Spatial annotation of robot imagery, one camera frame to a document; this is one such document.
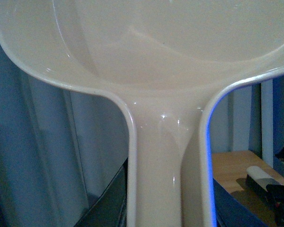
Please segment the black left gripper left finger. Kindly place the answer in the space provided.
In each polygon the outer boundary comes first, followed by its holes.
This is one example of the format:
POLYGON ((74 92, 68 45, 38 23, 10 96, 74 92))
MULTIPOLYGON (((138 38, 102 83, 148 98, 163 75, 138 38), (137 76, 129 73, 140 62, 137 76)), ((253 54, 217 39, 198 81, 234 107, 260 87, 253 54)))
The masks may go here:
POLYGON ((78 227, 125 227, 127 215, 128 160, 94 205, 77 222, 78 227))

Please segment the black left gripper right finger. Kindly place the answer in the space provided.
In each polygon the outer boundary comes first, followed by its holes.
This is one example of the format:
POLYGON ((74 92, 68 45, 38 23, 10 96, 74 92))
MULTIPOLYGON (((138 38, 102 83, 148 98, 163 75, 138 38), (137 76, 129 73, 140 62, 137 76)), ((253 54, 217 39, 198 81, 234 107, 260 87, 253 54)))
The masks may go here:
POLYGON ((267 227, 247 208, 213 179, 215 211, 218 227, 267 227))

